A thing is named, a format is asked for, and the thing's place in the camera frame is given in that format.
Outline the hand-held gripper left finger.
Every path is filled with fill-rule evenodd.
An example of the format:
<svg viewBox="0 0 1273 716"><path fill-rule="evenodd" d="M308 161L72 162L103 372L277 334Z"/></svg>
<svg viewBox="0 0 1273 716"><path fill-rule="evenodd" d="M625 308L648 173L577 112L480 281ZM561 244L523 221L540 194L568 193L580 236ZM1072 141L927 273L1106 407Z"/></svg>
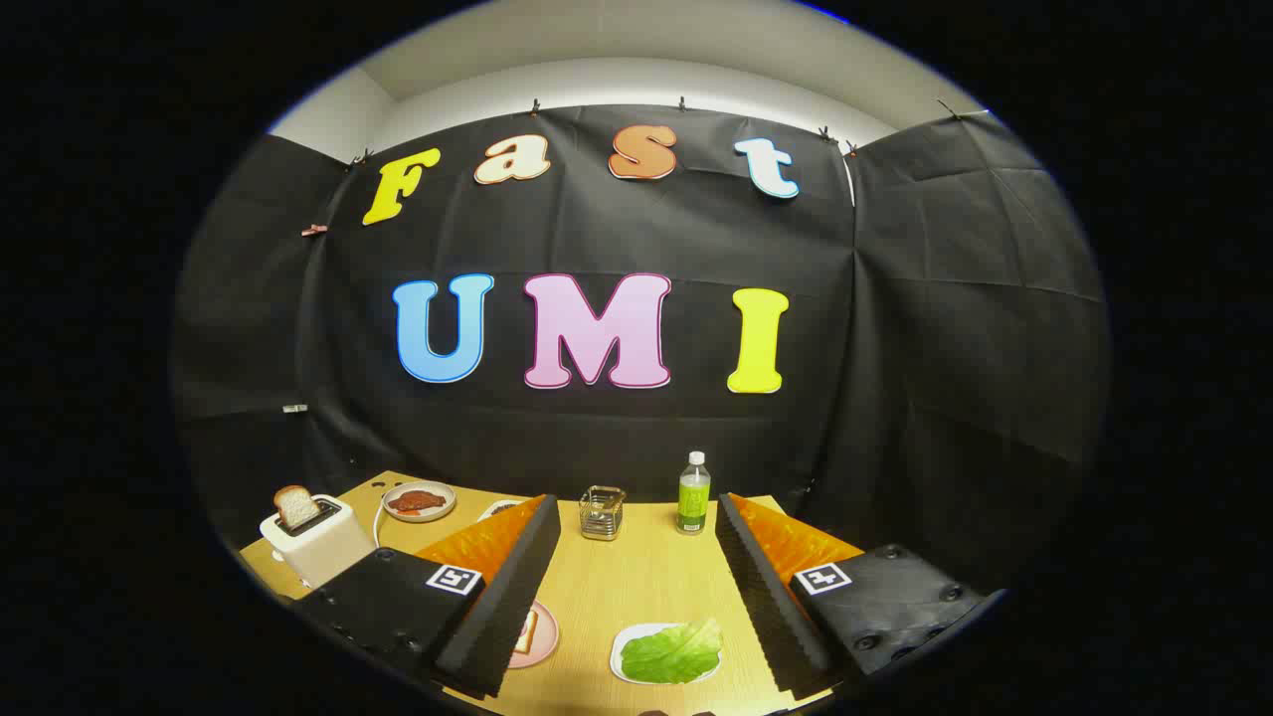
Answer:
<svg viewBox="0 0 1273 716"><path fill-rule="evenodd" d="M401 678L494 697L560 534L555 496L523 499L415 554L378 548L293 608Z"/></svg>

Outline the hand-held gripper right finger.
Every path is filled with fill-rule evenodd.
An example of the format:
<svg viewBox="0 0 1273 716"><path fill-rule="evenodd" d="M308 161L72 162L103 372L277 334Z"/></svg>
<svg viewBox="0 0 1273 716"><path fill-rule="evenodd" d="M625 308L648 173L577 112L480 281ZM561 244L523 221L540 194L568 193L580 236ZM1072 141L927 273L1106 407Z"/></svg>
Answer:
<svg viewBox="0 0 1273 716"><path fill-rule="evenodd" d="M733 493L715 535L777 687L799 698L895 687L1004 599L908 547L863 550Z"/></svg>

